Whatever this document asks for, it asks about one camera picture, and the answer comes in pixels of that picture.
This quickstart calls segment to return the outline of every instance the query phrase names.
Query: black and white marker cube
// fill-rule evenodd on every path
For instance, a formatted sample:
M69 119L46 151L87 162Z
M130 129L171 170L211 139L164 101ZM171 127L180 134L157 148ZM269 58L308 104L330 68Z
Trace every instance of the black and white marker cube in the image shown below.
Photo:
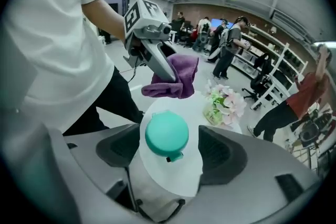
M162 23L169 21L158 4L149 0L136 0L124 16L125 38L128 38L134 29L148 25L159 27Z

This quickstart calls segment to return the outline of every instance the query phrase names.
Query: computer screen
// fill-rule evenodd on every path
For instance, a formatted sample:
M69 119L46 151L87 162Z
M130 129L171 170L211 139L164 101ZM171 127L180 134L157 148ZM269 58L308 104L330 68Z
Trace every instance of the computer screen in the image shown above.
M212 19L211 20L211 30L215 30L221 24L222 24L222 20L220 20L220 19ZM226 27L230 29L232 27L232 25L233 25L233 23L228 22L228 24L227 24Z

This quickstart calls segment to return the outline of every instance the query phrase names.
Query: backpack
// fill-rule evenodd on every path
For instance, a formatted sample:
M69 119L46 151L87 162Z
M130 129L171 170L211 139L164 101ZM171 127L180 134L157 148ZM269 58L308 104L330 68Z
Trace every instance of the backpack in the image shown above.
M227 45L227 38L229 36L229 30L228 28L225 28L222 31L222 34L220 35L220 40L219 40L219 47L226 46Z
M208 32L209 31L209 24L203 25L202 32Z

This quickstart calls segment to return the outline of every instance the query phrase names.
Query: office chair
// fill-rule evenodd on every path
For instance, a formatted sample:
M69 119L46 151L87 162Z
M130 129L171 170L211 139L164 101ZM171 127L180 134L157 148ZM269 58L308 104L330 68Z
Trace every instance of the office chair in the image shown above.
M244 96L244 99L252 98L256 102L258 98L267 91L267 88L265 86L265 84L267 83L266 75L270 74L270 72L272 71L272 65L270 56L268 57L268 59L266 59L266 56L269 55L263 54L255 61L254 68L258 68L262 65L261 72L254 79L251 80L250 87L253 92L242 88L242 91L247 91L250 94L248 96Z

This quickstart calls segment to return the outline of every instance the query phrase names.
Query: black pants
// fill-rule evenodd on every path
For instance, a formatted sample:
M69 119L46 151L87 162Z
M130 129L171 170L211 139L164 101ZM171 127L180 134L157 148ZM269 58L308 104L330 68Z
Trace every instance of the black pants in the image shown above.
M127 81L120 75L116 67L114 67L111 81L103 92L63 135L84 134L108 129L99 119L96 107L122 116L135 123L140 123L143 118L142 111L139 111L132 99Z
M293 123L290 127L291 131L294 132L302 123L310 120L310 115L306 113L300 121Z
M226 74L227 69L231 65L231 62L235 56L231 51L228 51L225 48L223 48L222 50L223 50L223 55L219 59L213 71L213 75L216 77L227 76Z
M290 123L298 120L298 117L287 104L286 101L279 104L277 107L268 111L265 116L258 122L254 128L254 135L259 136L262 131L264 132L264 140L273 142L275 131L283 128Z

